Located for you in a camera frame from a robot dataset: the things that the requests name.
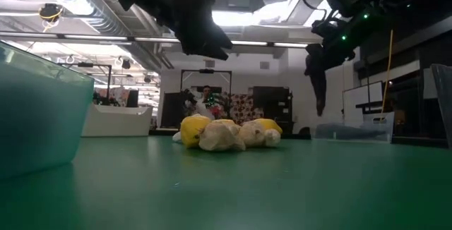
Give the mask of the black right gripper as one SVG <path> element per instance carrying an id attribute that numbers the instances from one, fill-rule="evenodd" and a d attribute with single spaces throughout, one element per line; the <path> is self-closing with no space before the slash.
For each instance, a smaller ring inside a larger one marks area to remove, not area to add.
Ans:
<path id="1" fill-rule="evenodd" d="M 341 66 L 355 58 L 354 50 L 380 27 L 380 13 L 364 9 L 348 22 L 338 18 L 315 20 L 311 31 L 322 38 L 320 44 L 308 44 L 307 60 L 324 60 L 325 70 Z"/>

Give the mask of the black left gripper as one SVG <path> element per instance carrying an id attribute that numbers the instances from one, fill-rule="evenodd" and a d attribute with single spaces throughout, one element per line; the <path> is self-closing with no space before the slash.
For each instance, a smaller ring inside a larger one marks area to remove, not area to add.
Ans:
<path id="1" fill-rule="evenodd" d="M 220 28 L 214 26 L 214 2 L 215 0 L 174 0 L 175 35 L 181 43 L 194 43 L 194 46 L 183 46 L 186 55 L 225 61 L 228 55 L 221 48 L 231 49 L 232 42 Z"/>

